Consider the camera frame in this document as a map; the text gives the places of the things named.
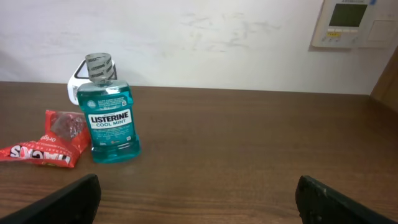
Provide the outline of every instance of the bottle cap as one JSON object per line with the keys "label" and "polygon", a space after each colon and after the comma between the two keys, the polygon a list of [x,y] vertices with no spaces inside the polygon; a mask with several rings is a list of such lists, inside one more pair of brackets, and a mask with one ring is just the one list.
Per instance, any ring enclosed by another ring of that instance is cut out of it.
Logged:
{"label": "bottle cap", "polygon": [[112,57],[108,53],[94,53],[86,56],[88,77],[93,83],[106,83],[114,76]]}

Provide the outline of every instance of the wall control panel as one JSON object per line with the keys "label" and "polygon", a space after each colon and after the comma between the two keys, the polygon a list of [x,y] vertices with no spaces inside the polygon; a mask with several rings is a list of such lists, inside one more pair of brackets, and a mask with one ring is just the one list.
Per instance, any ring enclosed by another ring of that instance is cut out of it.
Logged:
{"label": "wall control panel", "polygon": [[398,30],[398,0],[325,0],[315,47],[388,47]]}

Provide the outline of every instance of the red packet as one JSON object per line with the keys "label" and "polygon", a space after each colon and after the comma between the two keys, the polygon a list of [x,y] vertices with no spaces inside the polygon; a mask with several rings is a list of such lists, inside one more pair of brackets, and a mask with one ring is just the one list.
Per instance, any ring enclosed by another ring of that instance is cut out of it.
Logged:
{"label": "red packet", "polygon": [[0,161],[27,161],[72,168],[90,144],[90,134],[81,113],[47,110],[44,131],[44,136],[38,141],[0,149]]}

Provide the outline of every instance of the brown tabletop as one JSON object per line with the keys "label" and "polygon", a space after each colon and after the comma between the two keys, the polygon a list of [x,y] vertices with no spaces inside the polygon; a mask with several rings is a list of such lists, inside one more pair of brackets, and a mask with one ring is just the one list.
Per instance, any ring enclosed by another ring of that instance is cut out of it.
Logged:
{"label": "brown tabletop", "polygon": [[[0,217],[98,175],[95,223],[301,223],[310,175],[398,220],[398,116],[361,95],[133,87],[142,154],[74,169],[0,162]],[[0,147],[43,135],[66,85],[0,83]]]}

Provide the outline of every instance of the mouthwash bottle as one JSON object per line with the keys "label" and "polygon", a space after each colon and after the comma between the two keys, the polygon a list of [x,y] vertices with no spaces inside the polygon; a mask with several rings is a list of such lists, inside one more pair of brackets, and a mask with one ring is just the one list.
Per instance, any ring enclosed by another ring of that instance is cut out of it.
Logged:
{"label": "mouthwash bottle", "polygon": [[89,54],[86,64],[91,83],[79,87],[77,98],[90,129],[94,161],[112,163],[136,157],[141,147],[134,127],[129,85],[112,80],[110,54]]}

